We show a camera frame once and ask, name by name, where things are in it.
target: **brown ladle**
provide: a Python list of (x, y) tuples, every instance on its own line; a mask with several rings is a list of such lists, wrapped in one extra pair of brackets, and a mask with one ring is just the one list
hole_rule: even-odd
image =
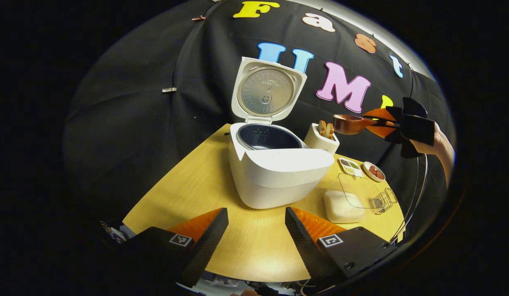
[(358, 116), (348, 116), (345, 114), (335, 114), (333, 116), (333, 126), (335, 131), (344, 135), (356, 135), (366, 127), (375, 124), (377, 124), (376, 120)]

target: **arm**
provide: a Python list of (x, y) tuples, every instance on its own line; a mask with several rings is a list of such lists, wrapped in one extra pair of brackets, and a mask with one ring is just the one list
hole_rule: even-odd
[(456, 153), (453, 150), (452, 145), (448, 141), (448, 138), (441, 132), (439, 125), (435, 122), (435, 133), (433, 138), (433, 146), (410, 140), (415, 146), (419, 153), (433, 154), (436, 155), (444, 169), (444, 177), (446, 179), (446, 187), (450, 183), (450, 177), (452, 175), (452, 169), (454, 161), (456, 159)]

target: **white sponge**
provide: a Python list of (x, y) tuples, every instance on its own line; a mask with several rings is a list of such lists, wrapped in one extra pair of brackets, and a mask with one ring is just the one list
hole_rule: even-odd
[(358, 196), (342, 191), (327, 190), (324, 194), (325, 212), (334, 223), (354, 223), (365, 219), (366, 214)]

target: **wooden tabletop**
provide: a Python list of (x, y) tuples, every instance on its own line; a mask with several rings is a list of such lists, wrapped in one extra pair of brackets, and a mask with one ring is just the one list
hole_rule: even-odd
[[(224, 133), (229, 130), (230, 124), (224, 125), (181, 160), (134, 206), (123, 223), (139, 234), (148, 227), (168, 229), (210, 210), (227, 208), (228, 228), (207, 265), (207, 271), (259, 282), (309, 279), (284, 223), (286, 206), (256, 210), (239, 198), (228, 163), (230, 135)], [(323, 195), (327, 189), (337, 187), (337, 176), (343, 172), (337, 161), (339, 157), (334, 155), (335, 163), (324, 179), (305, 199), (292, 206), (327, 219)], [(341, 177), (342, 180), (357, 180), (345, 173)], [(377, 192), (388, 187), (386, 181), (378, 183), (368, 176), (364, 178), (367, 180), (360, 182), (372, 182)], [(351, 182), (345, 184), (346, 191), (352, 189)], [(367, 216), (360, 223), (339, 225), (346, 229), (363, 226), (384, 240), (390, 240), (403, 221), (399, 204), (381, 215), (373, 212), (376, 210), (366, 210)]]

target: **rice cooker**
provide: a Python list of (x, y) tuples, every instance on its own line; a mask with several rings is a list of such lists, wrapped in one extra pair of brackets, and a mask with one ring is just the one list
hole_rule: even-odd
[(312, 149), (272, 122), (286, 118), (307, 75), (255, 58), (242, 58), (232, 111), (245, 122), (230, 126), (229, 163), (241, 200), (275, 208), (305, 198), (333, 164), (332, 153)]

